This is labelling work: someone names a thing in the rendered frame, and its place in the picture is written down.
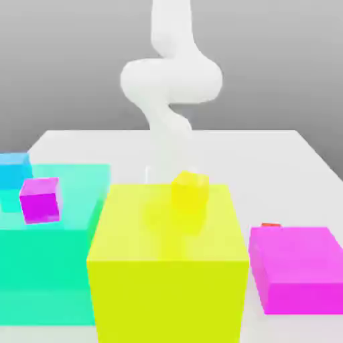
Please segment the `large blue box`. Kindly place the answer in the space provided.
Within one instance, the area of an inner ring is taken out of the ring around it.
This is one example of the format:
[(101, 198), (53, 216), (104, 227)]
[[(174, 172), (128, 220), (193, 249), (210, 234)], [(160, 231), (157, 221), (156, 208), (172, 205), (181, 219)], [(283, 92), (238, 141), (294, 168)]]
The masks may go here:
[(20, 189), (33, 178), (28, 153), (0, 153), (0, 190)]

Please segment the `small yellow cube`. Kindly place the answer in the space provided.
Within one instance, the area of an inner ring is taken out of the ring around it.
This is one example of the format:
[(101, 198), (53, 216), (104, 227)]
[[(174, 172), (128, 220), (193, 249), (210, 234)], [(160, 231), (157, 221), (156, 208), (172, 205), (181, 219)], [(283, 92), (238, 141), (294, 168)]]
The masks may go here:
[(203, 208), (207, 205), (209, 190), (209, 176), (182, 171), (171, 183), (171, 200), (179, 209)]

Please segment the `small purple cube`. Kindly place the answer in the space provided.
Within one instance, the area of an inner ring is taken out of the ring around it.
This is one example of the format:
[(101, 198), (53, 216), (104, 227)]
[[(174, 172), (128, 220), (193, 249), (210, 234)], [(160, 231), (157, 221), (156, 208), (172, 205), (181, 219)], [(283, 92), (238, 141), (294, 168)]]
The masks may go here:
[(58, 222), (61, 218), (62, 196), (57, 177), (26, 179), (19, 200), (26, 224)]

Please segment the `large turquoise box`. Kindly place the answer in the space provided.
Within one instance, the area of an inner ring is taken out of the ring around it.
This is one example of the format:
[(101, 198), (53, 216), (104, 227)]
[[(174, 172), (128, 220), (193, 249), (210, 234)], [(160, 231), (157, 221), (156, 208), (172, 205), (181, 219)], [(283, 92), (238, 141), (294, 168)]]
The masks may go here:
[(36, 164), (57, 177), (62, 215), (26, 224), (19, 190), (0, 188), (0, 326), (92, 326), (86, 258), (109, 190), (107, 164)]

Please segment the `large yellow-green box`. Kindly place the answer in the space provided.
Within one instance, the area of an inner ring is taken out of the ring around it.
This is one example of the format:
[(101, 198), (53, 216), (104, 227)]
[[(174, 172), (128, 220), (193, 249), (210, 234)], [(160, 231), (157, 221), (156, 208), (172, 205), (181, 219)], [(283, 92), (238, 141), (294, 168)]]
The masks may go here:
[(112, 185), (87, 258), (98, 343), (239, 343), (249, 256), (229, 189)]

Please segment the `large magenta box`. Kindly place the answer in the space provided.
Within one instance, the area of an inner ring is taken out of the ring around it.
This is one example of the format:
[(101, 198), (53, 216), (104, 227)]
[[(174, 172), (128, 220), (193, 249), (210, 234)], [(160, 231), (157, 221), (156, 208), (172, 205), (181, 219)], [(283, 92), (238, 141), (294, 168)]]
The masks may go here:
[(326, 227), (253, 227), (252, 274), (269, 315), (343, 315), (343, 247)]

